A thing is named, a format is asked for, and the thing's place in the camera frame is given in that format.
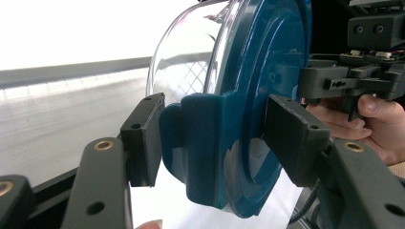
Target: blue plastic lid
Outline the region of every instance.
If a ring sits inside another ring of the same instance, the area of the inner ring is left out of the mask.
[[[281,171],[262,139],[266,98],[295,99],[310,25],[309,1],[211,0],[161,39],[147,94],[166,94],[163,163],[190,200],[241,218],[260,213]]]

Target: mounting hole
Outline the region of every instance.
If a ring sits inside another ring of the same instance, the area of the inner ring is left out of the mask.
[[[375,25],[373,28],[373,31],[375,34],[380,34],[384,31],[384,26],[383,25]]]
[[[12,189],[12,186],[14,186],[14,183],[11,181],[0,181],[0,197],[8,193]]]
[[[354,33],[356,33],[356,34],[363,32],[363,30],[364,30],[364,28],[360,25],[355,26],[353,29]]]
[[[364,152],[364,148],[361,145],[354,143],[354,142],[346,142],[345,147],[353,152],[357,152],[357,153]]]
[[[103,202],[95,202],[87,208],[87,214],[90,216],[100,213],[104,209]]]
[[[111,140],[103,140],[96,143],[94,149],[97,151],[105,151],[111,149],[114,146],[114,142]]]
[[[140,125],[139,125],[139,124],[134,124],[134,125],[131,126],[131,128],[132,128],[132,129],[139,129],[139,128],[140,128]]]
[[[385,208],[394,215],[405,217],[405,212],[400,207],[387,203],[385,204]]]

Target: black cable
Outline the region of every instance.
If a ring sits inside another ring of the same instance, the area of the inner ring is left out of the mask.
[[[315,202],[315,200],[316,200],[316,197],[318,194],[318,189],[319,189],[319,184],[320,184],[320,181],[318,179],[318,181],[316,181],[316,184],[313,187],[312,192],[310,193],[307,201],[304,203],[303,207],[300,210],[298,210],[297,213],[295,213],[291,216],[291,218],[289,219],[288,225],[296,222],[298,219],[300,219],[307,213],[309,208],[312,206],[313,202]]]

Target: black metal bracket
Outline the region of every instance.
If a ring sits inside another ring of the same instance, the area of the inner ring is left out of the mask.
[[[305,98],[307,103],[344,96],[346,99],[341,111],[348,114],[349,121],[352,121],[360,116],[357,111],[360,95],[376,94],[377,97],[393,100],[405,94],[405,64],[393,62],[386,68],[386,64],[367,64],[357,68],[338,65],[304,68],[297,95]]]
[[[366,145],[329,133],[297,102],[268,97],[264,140],[297,186],[320,179],[325,228],[404,228],[404,186]]]
[[[44,187],[33,194],[25,177],[0,177],[0,229],[132,228],[129,183],[132,187],[155,185],[161,161],[159,117],[163,109],[164,94],[145,97],[117,137],[90,142],[78,169],[64,175],[63,181],[74,180],[73,187],[69,182],[69,187]],[[42,216],[55,205],[62,206],[56,217]]]

